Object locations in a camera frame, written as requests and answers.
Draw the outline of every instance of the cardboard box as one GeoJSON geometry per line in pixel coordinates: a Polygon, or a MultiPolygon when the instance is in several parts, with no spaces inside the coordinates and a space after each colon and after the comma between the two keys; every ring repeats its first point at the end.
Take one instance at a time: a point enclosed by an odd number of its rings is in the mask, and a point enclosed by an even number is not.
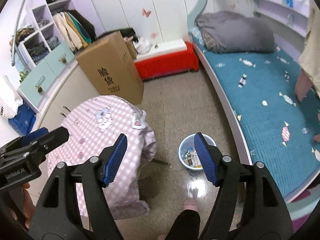
{"type": "Polygon", "coordinates": [[[143,82],[119,31],[89,45],[76,60],[101,95],[142,102],[143,82]]]}
{"type": "Polygon", "coordinates": [[[132,59],[136,59],[137,58],[137,50],[133,45],[133,41],[126,41],[125,44],[127,45],[127,48],[130,52],[132,59]]]}

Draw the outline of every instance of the black pants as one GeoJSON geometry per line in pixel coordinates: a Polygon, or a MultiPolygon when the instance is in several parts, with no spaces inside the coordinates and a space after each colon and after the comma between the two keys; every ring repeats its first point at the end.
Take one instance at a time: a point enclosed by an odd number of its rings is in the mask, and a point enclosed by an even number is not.
{"type": "Polygon", "coordinates": [[[197,240],[199,227],[198,212],[187,209],[176,218],[165,240],[197,240]]]}

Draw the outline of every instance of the person's foot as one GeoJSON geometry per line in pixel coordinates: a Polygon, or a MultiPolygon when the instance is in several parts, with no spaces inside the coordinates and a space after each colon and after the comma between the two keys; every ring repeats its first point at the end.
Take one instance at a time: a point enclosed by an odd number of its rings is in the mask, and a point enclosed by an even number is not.
{"type": "Polygon", "coordinates": [[[183,210],[186,210],[186,209],[190,209],[190,210],[198,212],[197,202],[194,199],[191,199],[191,198],[186,199],[184,201],[183,210]]]}
{"type": "Polygon", "coordinates": [[[161,236],[158,236],[157,240],[165,240],[166,237],[167,237],[167,235],[163,234],[161,236]]]}

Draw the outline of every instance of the light blue drawer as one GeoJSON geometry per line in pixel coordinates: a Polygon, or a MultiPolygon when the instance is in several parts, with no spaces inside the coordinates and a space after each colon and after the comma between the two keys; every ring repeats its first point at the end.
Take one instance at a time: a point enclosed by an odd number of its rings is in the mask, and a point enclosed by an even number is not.
{"type": "Polygon", "coordinates": [[[19,88],[24,95],[38,107],[40,100],[56,77],[47,62],[41,60],[41,62],[32,69],[19,88]],[[43,92],[39,93],[36,87],[41,87],[43,92]]]}
{"type": "Polygon", "coordinates": [[[60,72],[70,63],[75,55],[69,48],[66,41],[61,42],[59,46],[53,49],[44,60],[48,63],[52,71],[58,76],[60,72]]]}

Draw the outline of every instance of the butterfly sticker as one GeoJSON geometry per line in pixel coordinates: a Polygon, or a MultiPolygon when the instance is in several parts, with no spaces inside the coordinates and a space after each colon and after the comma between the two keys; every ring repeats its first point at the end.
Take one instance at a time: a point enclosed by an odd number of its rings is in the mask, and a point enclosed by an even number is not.
{"type": "Polygon", "coordinates": [[[145,16],[145,17],[149,17],[151,14],[151,11],[146,11],[144,8],[142,9],[142,16],[145,16]]]}
{"type": "Polygon", "coordinates": [[[158,36],[158,33],[151,33],[150,38],[153,40],[158,36]]]}

